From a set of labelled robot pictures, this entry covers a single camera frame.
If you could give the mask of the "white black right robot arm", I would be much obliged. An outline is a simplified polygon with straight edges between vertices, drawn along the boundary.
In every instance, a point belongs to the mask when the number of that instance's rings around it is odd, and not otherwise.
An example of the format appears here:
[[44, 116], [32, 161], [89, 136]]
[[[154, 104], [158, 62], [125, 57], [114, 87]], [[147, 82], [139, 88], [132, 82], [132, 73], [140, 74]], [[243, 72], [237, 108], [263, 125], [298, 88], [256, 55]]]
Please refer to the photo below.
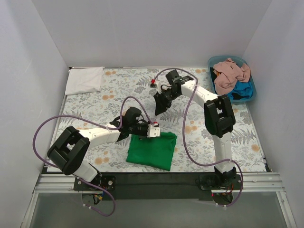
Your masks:
[[151, 80], [150, 86], [157, 90], [153, 96], [156, 103], [155, 115], [166, 112], [172, 101], [182, 95], [203, 108], [205, 127], [212, 136], [215, 149], [216, 161], [212, 163], [215, 184], [225, 189], [237, 175], [231, 149], [231, 135], [236, 120], [230, 99], [226, 95], [214, 94], [200, 86], [199, 80], [192, 73], [180, 76], [179, 71], [179, 68], [167, 69], [165, 77], [168, 85], [165, 89], [156, 77]]

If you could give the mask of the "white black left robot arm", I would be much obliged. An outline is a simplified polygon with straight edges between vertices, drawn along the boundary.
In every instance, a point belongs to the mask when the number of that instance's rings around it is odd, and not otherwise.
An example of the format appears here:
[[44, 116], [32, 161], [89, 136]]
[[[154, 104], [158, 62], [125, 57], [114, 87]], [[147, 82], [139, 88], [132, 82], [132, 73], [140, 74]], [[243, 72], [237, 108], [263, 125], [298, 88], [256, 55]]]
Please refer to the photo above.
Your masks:
[[140, 116], [141, 110], [130, 107], [105, 128], [78, 130], [67, 127], [50, 147], [47, 156], [65, 175], [82, 178], [89, 189], [96, 190], [101, 184], [101, 173], [84, 161], [86, 152], [101, 144], [119, 142], [130, 134], [147, 137], [150, 122]]

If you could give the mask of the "green t shirt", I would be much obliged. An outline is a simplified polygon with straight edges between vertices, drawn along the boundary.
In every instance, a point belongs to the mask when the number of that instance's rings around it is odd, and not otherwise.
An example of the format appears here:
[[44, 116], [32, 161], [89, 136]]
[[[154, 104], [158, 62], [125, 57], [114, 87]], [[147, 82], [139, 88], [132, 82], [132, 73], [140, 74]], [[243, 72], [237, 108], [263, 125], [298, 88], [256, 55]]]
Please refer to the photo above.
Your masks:
[[176, 141], [177, 135], [171, 132], [155, 138], [132, 135], [126, 161], [170, 171]]

